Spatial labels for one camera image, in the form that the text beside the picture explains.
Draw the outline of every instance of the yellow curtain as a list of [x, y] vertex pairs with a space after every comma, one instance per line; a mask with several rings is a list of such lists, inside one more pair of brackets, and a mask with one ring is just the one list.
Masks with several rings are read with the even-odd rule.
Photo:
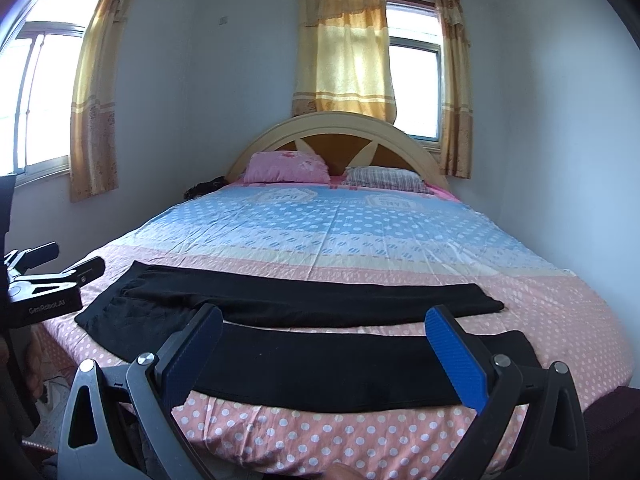
[[84, 33], [71, 105], [71, 201], [118, 187], [115, 73], [131, 0], [99, 0]]
[[321, 111], [396, 120], [386, 0], [300, 0], [292, 112]]
[[435, 4], [442, 25], [444, 65], [440, 171], [471, 178], [473, 109], [464, 14], [460, 0], [436, 0]]

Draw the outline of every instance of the arched wooden headboard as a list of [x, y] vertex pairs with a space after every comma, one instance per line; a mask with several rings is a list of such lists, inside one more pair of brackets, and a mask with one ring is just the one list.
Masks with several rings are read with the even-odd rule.
[[330, 174], [349, 166], [414, 170], [428, 184], [449, 190], [438, 164], [420, 144], [389, 123], [348, 112], [318, 112], [294, 117], [254, 140], [226, 176], [234, 182], [256, 152], [299, 150], [322, 156]]

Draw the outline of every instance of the polka dot bed sheet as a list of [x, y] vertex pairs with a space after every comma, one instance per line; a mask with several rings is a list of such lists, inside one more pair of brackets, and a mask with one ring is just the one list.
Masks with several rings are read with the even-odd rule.
[[[105, 259], [106, 272], [82, 289], [85, 306], [134, 260], [292, 280], [475, 282], [505, 309], [462, 318], [462, 327], [479, 335], [522, 330], [543, 367], [555, 360], [570, 366], [583, 409], [627, 384], [632, 373], [630, 346], [616, 317], [583, 281], [538, 257], [484, 215], [433, 195], [336, 185], [232, 185], [168, 209], [92, 256]], [[44, 324], [50, 336], [46, 346], [61, 369], [73, 370], [87, 357], [103, 367], [121, 362], [73, 318]], [[424, 327], [324, 332], [404, 336], [423, 335]], [[243, 372], [254, 374], [259, 388], [260, 375], [268, 370]], [[313, 363], [292, 373], [313, 375]], [[392, 369], [384, 373], [394, 379]], [[490, 470], [506, 462], [525, 414], [525, 407], [515, 410]], [[369, 480], [426, 480], [455, 449], [475, 412], [452, 406], [307, 413], [192, 392], [173, 415], [194, 446], [255, 470], [308, 476], [340, 461]]]

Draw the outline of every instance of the wall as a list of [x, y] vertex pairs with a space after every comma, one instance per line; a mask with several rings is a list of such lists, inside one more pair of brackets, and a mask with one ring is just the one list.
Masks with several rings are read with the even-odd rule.
[[[468, 182], [452, 179], [452, 188], [496, 218], [506, 128], [498, 23], [488, 1], [463, 0], [473, 44], [474, 176]], [[223, 16], [228, 22], [220, 25]], [[297, 22], [298, 0], [198, 0], [190, 79], [192, 182], [225, 174], [251, 140], [290, 118]]]
[[134, 0], [116, 80], [119, 189], [72, 204], [68, 176], [18, 187], [8, 249], [55, 240], [61, 269], [181, 199], [192, 15], [193, 0]]
[[504, 8], [510, 143], [499, 224], [589, 283], [640, 363], [640, 51], [605, 0]]

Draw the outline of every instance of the plaid pillow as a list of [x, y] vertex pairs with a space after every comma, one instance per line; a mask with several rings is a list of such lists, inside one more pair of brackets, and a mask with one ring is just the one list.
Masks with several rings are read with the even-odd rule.
[[347, 178], [343, 185], [433, 194], [433, 191], [422, 181], [420, 175], [414, 171], [382, 168], [380, 166], [347, 168]]

